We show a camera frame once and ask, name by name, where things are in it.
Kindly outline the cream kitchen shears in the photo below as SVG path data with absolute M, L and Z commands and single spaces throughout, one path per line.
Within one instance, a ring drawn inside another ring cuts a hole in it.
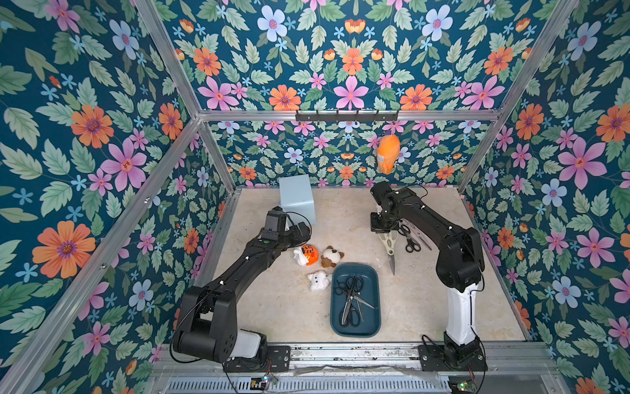
M 395 243 L 398 239 L 397 231 L 389 231 L 387 233 L 378 233 L 378 237 L 384 244 L 388 256 L 390 270 L 395 275 Z

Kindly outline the small black thin scissors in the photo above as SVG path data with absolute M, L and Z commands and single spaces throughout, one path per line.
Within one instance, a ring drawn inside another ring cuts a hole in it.
M 350 279 L 349 281 L 336 283 L 336 295 L 344 295 L 346 297 L 346 303 L 344 304 L 344 310 L 348 310 L 353 302 L 356 302 L 358 305 L 365 305 L 368 308 L 373 310 L 376 307 L 367 301 L 365 301 L 360 293 L 363 289 L 363 282 L 361 280 Z

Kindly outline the large black scissors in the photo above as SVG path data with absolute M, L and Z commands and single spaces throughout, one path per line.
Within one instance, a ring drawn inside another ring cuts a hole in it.
M 361 313 L 359 312 L 359 307 L 357 307 L 356 302 L 353 302 L 348 310 L 344 310 L 343 308 L 341 312 L 342 327 L 357 327 L 361 323 L 361 319 Z

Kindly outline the pink transparent scissors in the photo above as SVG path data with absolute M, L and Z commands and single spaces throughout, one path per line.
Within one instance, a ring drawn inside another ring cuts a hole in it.
M 419 242 L 422 246 L 426 246 L 430 251 L 432 250 L 432 242 L 428 238 L 428 236 L 422 232 L 417 226 L 413 223 L 408 222 L 409 229 L 413 234 L 412 238 Z

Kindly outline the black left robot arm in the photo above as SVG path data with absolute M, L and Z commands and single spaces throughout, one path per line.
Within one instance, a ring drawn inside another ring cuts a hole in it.
M 283 252 L 308 243 L 311 236 L 312 228 L 304 222 L 289 228 L 280 224 L 263 228 L 223 274 L 185 292 L 170 353 L 218 364 L 232 359 L 262 359 L 266 355 L 265 336 L 239 328 L 238 302 Z

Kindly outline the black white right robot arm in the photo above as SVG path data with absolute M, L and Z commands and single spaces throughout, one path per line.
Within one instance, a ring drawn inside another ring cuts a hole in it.
M 447 220 L 408 187 L 393 190 L 388 182 L 379 182 L 370 193 L 379 207 L 370 216 L 371 231 L 385 240 L 408 224 L 438 249 L 436 275 L 447 288 L 449 315 L 441 343 L 422 336 L 418 345 L 422 369 L 486 372 L 485 347 L 476 328 L 476 297 L 485 287 L 480 233 Z

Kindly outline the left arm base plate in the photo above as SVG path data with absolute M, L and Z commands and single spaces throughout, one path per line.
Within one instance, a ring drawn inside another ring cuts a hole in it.
M 228 373 L 280 373 L 290 369 L 290 346 L 264 346 L 254 358 L 237 357 L 227 361 Z

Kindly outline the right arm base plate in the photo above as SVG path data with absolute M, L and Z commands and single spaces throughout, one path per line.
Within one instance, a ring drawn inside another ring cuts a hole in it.
M 419 362 L 426 372 L 486 372 L 485 354 L 480 343 L 418 346 Z

